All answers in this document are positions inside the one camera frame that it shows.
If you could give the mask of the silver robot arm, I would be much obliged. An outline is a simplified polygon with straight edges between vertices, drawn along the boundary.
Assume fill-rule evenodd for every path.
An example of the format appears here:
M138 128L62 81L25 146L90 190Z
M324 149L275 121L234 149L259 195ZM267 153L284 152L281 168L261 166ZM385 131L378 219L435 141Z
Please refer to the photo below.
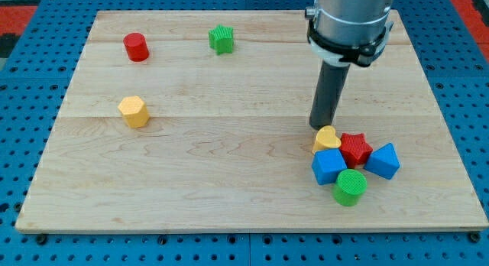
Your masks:
M370 66L384 51L393 0L314 0L305 10L313 53L334 67Z

